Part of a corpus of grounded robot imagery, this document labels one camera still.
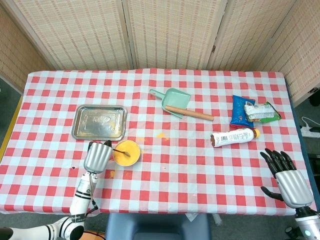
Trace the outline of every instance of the yellow bowl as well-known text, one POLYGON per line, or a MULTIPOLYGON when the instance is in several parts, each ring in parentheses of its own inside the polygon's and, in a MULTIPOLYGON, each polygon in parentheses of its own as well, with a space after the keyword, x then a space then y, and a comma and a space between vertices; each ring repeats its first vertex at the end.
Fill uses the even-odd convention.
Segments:
POLYGON ((113 151, 114 161, 123 167, 128 167, 135 164, 140 157, 140 148, 138 144, 131 140, 124 140, 119 142, 114 149, 130 154, 130 156, 127 156, 121 152, 113 151))

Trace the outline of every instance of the table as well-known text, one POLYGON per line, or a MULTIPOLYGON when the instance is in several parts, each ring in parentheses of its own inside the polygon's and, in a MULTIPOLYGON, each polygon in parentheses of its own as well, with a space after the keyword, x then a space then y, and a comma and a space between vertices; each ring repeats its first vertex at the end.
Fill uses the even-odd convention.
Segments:
POLYGON ((89 143, 71 135, 82 104, 125 106, 123 139, 136 141, 142 153, 130 167, 111 159, 98 176, 94 198, 101 212, 295 213, 260 189, 279 192, 260 157, 264 148, 286 151, 308 179, 282 73, 156 68, 30 73, 0 165, 1 212, 69 212, 89 143), (187 108, 214 121, 164 112, 151 88, 191 94, 187 108), (282 120, 255 124, 256 140, 213 148, 211 133, 230 130, 232 95, 269 101, 282 120))

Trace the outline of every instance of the plastic bottle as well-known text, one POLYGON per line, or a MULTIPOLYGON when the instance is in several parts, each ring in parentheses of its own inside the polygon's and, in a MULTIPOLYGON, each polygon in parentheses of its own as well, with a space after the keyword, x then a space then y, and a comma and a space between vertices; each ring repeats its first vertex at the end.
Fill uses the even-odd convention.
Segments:
POLYGON ((215 148, 228 144, 241 144, 250 142, 259 136, 260 132, 256 128, 240 128, 228 132, 214 132, 211 135, 211 144, 215 148))

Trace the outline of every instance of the snack bag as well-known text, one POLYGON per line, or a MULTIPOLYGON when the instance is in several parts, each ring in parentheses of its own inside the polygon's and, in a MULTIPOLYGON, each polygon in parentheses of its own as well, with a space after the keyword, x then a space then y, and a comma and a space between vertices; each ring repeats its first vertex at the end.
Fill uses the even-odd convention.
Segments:
POLYGON ((281 119, 281 115, 267 101, 265 104, 245 104, 244 111, 249 122, 268 123, 281 119))
POLYGON ((254 105, 255 100, 233 95, 233 109, 230 125, 236 128, 254 128, 254 123, 246 118, 244 106, 247 103, 254 105))

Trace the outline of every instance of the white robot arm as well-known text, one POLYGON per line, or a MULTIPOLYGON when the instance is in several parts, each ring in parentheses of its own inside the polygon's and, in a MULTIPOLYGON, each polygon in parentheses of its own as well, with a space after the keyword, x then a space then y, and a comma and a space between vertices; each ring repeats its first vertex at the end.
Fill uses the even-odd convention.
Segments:
POLYGON ((304 237, 305 239, 320 239, 319 213, 309 206, 314 201, 306 180, 301 172, 296 169, 291 158, 285 152, 271 151, 268 148, 260 152, 278 184, 280 193, 270 192, 262 186, 262 191, 269 197, 284 201, 285 204, 295 209, 296 228, 288 227, 285 232, 291 239, 304 237))
POLYGON ((55 223, 28 229, 0 228, 1 240, 56 240, 58 237, 66 240, 78 240, 85 229, 86 216, 97 210, 93 193, 98 181, 97 174, 106 169, 112 154, 111 142, 104 144, 90 142, 84 168, 87 172, 82 175, 70 206, 71 216, 66 216, 55 223), (88 211, 90 201, 94 208, 88 211))

